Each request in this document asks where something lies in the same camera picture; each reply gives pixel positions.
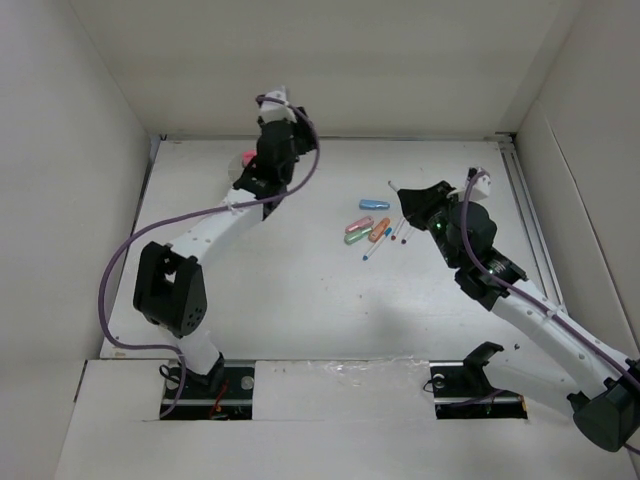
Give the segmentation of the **purple capped marker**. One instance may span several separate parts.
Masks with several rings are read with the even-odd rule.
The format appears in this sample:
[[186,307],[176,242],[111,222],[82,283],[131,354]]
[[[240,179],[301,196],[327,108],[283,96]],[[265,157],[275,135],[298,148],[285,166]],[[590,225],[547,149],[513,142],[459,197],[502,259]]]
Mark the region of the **purple capped marker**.
[[404,235],[404,237],[401,239],[401,245],[406,245],[408,241],[412,238],[415,232],[416,232],[416,229],[413,227],[410,227],[409,230]]

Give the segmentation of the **pink glue bottle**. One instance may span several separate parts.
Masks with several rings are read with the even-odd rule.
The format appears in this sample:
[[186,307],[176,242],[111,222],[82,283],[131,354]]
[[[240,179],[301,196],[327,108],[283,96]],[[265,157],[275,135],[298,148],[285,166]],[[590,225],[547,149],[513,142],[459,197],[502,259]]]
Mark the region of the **pink glue bottle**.
[[255,150],[244,152],[241,158],[243,167],[246,168],[256,155],[257,155],[257,152]]

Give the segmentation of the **blue capped marker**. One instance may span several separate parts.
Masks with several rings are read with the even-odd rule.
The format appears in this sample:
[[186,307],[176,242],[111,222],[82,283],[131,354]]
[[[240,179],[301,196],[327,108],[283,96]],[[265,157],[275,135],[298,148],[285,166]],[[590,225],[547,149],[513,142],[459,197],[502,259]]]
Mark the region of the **blue capped marker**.
[[385,240],[390,236],[393,229],[391,227],[387,228],[381,237],[365,252],[362,257],[363,261],[368,261],[372,255],[383,245]]

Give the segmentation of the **red capped marker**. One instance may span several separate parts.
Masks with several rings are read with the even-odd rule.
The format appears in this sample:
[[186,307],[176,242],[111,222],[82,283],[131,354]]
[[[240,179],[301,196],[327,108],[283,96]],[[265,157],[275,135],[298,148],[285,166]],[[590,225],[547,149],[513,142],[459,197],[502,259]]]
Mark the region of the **red capped marker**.
[[392,231],[390,233],[390,239],[392,241],[394,241],[397,236],[399,235],[400,230],[403,228],[403,226],[405,225],[406,219],[404,217],[402,217],[397,224],[392,228]]

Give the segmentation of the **orange correction tape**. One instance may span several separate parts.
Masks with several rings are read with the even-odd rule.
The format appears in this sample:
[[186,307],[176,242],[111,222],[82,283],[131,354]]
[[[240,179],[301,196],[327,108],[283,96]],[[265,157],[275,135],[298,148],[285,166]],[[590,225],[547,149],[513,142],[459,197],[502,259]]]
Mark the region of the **orange correction tape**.
[[389,217],[382,218],[371,230],[368,235],[368,240],[372,243],[376,243],[381,237],[384,236],[385,231],[390,226],[391,220]]

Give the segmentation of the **pink correction tape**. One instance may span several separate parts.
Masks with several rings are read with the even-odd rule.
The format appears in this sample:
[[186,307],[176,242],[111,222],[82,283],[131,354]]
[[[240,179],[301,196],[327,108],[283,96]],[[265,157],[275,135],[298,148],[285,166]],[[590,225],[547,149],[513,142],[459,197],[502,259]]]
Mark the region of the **pink correction tape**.
[[350,234],[352,232],[365,229],[374,225],[374,219],[371,216],[362,217],[345,228],[345,233]]

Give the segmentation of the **blue correction tape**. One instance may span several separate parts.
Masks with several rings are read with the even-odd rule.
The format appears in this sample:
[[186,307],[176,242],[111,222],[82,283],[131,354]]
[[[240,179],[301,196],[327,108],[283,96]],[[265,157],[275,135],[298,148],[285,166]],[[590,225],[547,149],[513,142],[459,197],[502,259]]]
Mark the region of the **blue correction tape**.
[[386,211],[390,209],[390,203],[381,200],[361,199],[359,208],[367,211]]

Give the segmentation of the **green correction tape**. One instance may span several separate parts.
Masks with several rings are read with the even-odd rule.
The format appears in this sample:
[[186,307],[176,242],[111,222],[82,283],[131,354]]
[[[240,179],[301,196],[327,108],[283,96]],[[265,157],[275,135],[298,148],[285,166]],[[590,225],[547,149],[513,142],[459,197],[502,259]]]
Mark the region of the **green correction tape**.
[[371,232],[372,232],[371,226],[349,232],[344,236],[344,243],[346,245],[352,245],[357,241],[367,238]]

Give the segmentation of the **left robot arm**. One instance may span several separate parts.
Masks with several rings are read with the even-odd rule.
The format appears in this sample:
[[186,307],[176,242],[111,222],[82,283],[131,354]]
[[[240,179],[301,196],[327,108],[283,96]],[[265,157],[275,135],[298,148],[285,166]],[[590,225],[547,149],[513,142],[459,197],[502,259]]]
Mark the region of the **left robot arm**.
[[183,354],[188,384],[201,396],[222,387],[224,357],[202,322],[208,301],[204,270],[241,234],[266,220],[290,195],[296,163],[318,146],[306,111],[273,96],[260,103],[256,153],[220,205],[190,230],[141,252],[133,306]]

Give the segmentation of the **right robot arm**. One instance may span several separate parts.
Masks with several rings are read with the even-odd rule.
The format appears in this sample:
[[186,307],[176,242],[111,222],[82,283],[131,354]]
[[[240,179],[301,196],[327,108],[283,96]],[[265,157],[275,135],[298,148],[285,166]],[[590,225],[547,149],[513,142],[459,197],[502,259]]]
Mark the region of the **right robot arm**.
[[486,342],[468,354],[462,381],[473,393],[507,390],[572,419],[599,448],[627,448],[639,429],[639,363],[606,345],[548,300],[493,245],[497,225],[482,206],[491,180],[473,171],[465,188],[441,181],[399,188],[407,223],[430,233],[461,291],[536,344],[555,367],[534,366],[515,350]]

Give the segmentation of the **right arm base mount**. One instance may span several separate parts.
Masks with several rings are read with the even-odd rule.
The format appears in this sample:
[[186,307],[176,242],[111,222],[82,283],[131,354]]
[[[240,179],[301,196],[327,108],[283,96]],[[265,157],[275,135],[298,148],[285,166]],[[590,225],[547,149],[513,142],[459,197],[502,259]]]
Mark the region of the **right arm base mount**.
[[422,390],[434,400],[438,420],[527,420],[523,398],[494,388],[484,373],[489,361],[504,348],[484,342],[462,360],[429,362],[430,377]]

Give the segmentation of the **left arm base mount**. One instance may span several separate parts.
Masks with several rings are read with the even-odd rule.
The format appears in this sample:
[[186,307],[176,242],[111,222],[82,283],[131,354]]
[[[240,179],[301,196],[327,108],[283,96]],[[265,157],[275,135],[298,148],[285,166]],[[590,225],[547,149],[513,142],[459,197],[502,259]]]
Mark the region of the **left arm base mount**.
[[191,372],[178,394],[181,365],[161,364],[164,380],[159,417],[165,421],[245,421],[253,415],[254,361],[226,361],[222,358],[212,376],[196,377]]

